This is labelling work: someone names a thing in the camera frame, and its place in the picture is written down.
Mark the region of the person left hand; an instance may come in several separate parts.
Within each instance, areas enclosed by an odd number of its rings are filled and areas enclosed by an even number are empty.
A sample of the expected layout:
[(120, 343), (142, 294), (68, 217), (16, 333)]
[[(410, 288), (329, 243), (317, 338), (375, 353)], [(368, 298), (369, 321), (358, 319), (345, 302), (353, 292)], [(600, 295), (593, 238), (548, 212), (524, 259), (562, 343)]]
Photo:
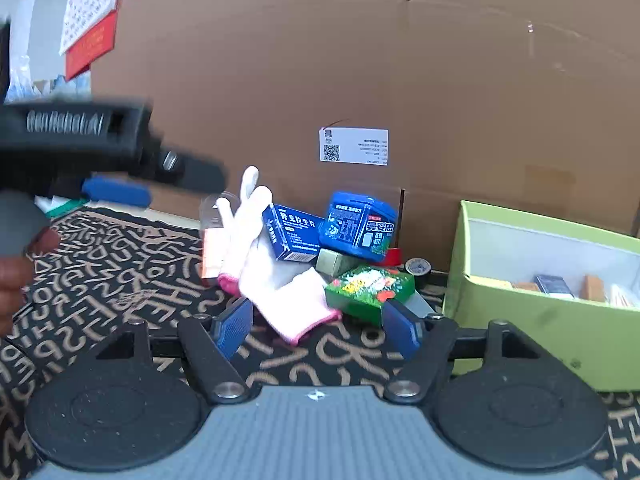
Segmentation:
[(13, 315), (24, 306), (23, 290), (34, 279), (35, 271), (31, 255), (53, 252), (60, 236), (54, 229), (44, 230), (29, 245), (24, 254), (2, 257), (0, 266), (0, 330), (4, 337), (12, 332)]

